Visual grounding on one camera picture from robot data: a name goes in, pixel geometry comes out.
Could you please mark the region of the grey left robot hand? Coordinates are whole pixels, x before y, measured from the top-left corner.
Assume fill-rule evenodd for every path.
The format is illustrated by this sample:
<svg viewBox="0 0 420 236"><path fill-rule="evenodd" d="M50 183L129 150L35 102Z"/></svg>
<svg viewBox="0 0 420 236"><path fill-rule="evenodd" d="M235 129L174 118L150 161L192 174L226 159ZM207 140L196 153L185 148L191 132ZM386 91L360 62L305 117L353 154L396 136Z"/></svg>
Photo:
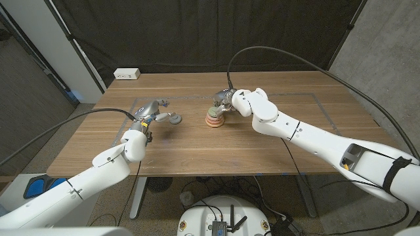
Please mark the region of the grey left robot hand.
<svg viewBox="0 0 420 236"><path fill-rule="evenodd" d="M174 117L176 115L175 112L160 113L159 108L167 107L168 105L169 101L167 100L153 100L148 102L135 112L135 120L133 121L130 130L146 133L151 122L155 121L160 123L168 120L170 117Z"/></svg>

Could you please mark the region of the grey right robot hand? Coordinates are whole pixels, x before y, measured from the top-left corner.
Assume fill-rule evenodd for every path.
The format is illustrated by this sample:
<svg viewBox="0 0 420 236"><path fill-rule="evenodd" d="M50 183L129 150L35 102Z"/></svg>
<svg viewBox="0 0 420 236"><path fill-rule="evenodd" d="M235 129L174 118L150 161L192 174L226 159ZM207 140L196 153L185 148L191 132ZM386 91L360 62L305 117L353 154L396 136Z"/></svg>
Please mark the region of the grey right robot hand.
<svg viewBox="0 0 420 236"><path fill-rule="evenodd" d="M236 89L226 88L219 91L213 96L213 105L215 106L215 115L220 116L226 111L234 111L235 108L232 105L232 97Z"/></svg>

